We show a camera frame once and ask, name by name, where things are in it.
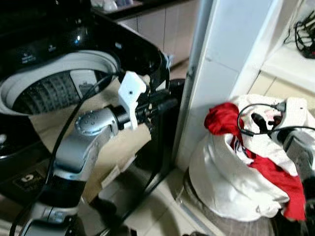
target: white wall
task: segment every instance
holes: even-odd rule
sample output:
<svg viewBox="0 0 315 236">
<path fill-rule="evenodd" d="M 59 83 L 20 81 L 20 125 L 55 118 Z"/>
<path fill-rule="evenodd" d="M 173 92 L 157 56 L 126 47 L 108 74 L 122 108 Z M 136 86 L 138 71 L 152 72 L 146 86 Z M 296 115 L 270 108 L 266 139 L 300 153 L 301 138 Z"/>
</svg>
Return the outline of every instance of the white wall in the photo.
<svg viewBox="0 0 315 236">
<path fill-rule="evenodd" d="M 208 109 L 247 93 L 265 59 L 283 0 L 217 0 L 211 10 L 177 153 L 185 170 L 206 134 Z"/>
</svg>

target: washing machine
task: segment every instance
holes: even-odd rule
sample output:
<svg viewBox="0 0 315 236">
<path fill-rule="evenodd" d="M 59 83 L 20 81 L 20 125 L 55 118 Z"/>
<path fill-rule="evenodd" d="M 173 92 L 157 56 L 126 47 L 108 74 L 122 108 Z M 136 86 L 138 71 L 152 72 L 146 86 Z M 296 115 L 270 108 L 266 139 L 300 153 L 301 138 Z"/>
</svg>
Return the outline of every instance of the washing machine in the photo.
<svg viewBox="0 0 315 236">
<path fill-rule="evenodd" d="M 22 205 L 43 185 L 51 156 L 29 116 L 78 103 L 104 74 L 119 70 L 149 75 L 151 91 L 169 84 L 163 53 L 105 16 L 94 15 L 89 0 L 2 0 L 0 55 L 0 193 Z M 139 105 L 146 96 L 141 95 Z M 147 173 L 138 194 L 170 167 L 170 158 L 163 157 L 163 120 L 152 122 L 152 140 L 134 163 Z"/>
</svg>

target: white cloth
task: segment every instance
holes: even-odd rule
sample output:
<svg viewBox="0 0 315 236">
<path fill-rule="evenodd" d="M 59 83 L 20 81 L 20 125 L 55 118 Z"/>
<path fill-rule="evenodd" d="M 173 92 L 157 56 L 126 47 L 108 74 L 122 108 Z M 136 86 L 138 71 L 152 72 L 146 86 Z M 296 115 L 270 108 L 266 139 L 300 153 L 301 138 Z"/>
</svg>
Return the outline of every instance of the white cloth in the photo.
<svg viewBox="0 0 315 236">
<path fill-rule="evenodd" d="M 241 110 L 251 103 L 276 104 L 282 100 L 260 95 L 243 95 L 232 102 Z M 274 115 L 279 115 L 279 112 L 271 111 L 268 107 L 249 108 L 242 120 L 245 128 L 253 132 L 259 132 L 259 127 L 251 119 L 253 112 L 263 116 L 266 121 L 273 120 Z M 305 125 L 315 127 L 315 119 L 310 113 Z M 241 150 L 234 152 L 230 147 L 231 137 L 230 134 L 208 134 L 192 154 L 189 176 L 198 197 L 221 217 L 248 222 L 261 216 L 275 216 L 282 204 L 289 201 L 288 195 L 265 179 L 258 170 L 247 166 L 251 159 Z M 247 149 L 262 157 L 268 157 L 292 176 L 297 176 L 294 163 L 282 147 L 267 135 L 242 137 Z"/>
</svg>

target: black cable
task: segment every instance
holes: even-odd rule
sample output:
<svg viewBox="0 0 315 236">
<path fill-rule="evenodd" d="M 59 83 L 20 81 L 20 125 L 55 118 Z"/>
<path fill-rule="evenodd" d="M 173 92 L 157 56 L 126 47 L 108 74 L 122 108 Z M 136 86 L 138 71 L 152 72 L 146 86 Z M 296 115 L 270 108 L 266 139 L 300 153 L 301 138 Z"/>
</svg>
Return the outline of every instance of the black cable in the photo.
<svg viewBox="0 0 315 236">
<path fill-rule="evenodd" d="M 86 93 L 85 95 L 82 97 L 82 99 L 80 100 L 80 102 L 77 104 L 77 106 L 73 109 L 71 115 L 69 116 L 67 122 L 65 123 L 65 125 L 63 126 L 56 142 L 54 145 L 54 149 L 52 152 L 52 156 L 50 158 L 50 162 L 49 162 L 49 168 L 47 171 L 47 175 L 46 175 L 46 179 L 45 179 L 45 183 L 43 185 L 43 187 L 41 188 L 40 192 L 36 195 L 36 197 L 29 203 L 27 204 L 20 212 L 19 214 L 16 216 L 16 218 L 14 219 L 11 229 L 10 229 L 10 234 L 9 236 L 14 236 L 15 235 L 15 230 L 17 225 L 19 224 L 19 222 L 22 220 L 23 216 L 25 215 L 25 213 L 28 211 L 28 209 L 34 204 L 36 203 L 36 201 L 39 199 L 39 197 L 41 196 L 41 194 L 43 193 L 43 191 L 45 190 L 46 185 L 48 184 L 49 180 L 51 179 L 51 177 L 53 176 L 53 170 L 54 170 L 54 163 L 56 160 L 56 153 L 58 150 L 58 147 L 60 145 L 60 143 L 63 140 L 63 137 L 66 133 L 66 131 L 68 130 L 72 120 L 74 119 L 74 117 L 76 116 L 76 114 L 78 113 L 78 111 L 80 110 L 82 104 L 91 96 L 91 94 L 93 92 L 95 92 L 96 87 L 100 86 L 102 83 L 107 82 L 108 79 L 112 78 L 113 76 L 118 75 L 118 73 L 113 73 L 113 74 L 108 74 L 105 77 L 103 77 L 102 79 L 100 79 L 95 85 L 93 85 L 93 87 L 91 87 Z"/>
<path fill-rule="evenodd" d="M 313 127 L 309 127 L 309 126 L 287 126 L 287 127 L 283 127 L 283 128 L 278 128 L 278 129 L 273 129 L 273 130 L 269 130 L 269 131 L 266 131 L 266 132 L 261 132 L 261 133 L 254 133 L 248 129 L 243 129 L 241 126 L 240 126 L 240 119 L 241 119 L 241 116 L 242 114 L 244 113 L 244 110 L 246 110 L 247 108 L 249 107 L 252 107 L 252 106 L 268 106 L 268 107 L 272 107 L 274 109 L 276 109 L 276 106 L 277 105 L 270 105 L 270 104 L 266 104 L 266 103 L 253 103 L 253 104 L 249 104 L 248 106 L 244 107 L 238 114 L 237 116 L 237 127 L 238 129 L 240 130 L 240 132 L 242 134 L 246 134 L 248 136 L 254 136 L 254 135 L 262 135 L 262 134 L 272 134 L 274 132 L 278 132 L 278 131 L 282 131 L 282 130 L 286 130 L 286 129 L 298 129 L 298 128 L 304 128 L 304 129 L 311 129 L 311 130 L 314 130 L 315 131 L 315 128 Z"/>
</svg>

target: red cloth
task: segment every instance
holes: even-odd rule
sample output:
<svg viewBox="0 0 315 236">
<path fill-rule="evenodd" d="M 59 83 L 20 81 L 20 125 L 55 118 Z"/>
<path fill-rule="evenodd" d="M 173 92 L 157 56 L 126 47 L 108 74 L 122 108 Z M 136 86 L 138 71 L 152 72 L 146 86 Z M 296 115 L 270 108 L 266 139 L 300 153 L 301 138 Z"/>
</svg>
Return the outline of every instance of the red cloth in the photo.
<svg viewBox="0 0 315 236">
<path fill-rule="evenodd" d="M 223 103 L 209 110 L 204 125 L 214 135 L 233 134 L 243 143 L 241 132 L 237 127 L 238 114 L 239 110 L 235 104 Z M 244 127 L 242 120 L 240 120 L 240 125 Z M 284 216 L 295 220 L 305 220 L 305 196 L 300 177 L 291 176 L 269 158 L 261 157 L 248 149 L 246 154 L 248 158 L 254 160 L 249 167 L 257 169 L 267 180 L 290 197 Z"/>
</svg>

